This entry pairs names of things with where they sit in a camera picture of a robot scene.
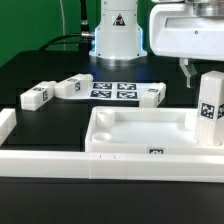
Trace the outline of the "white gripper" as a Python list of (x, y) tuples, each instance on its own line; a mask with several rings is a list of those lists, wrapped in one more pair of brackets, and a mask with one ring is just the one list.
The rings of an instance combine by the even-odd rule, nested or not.
[(191, 59), (224, 61), (224, 0), (153, 0), (150, 47), (179, 57), (188, 88), (197, 74)]

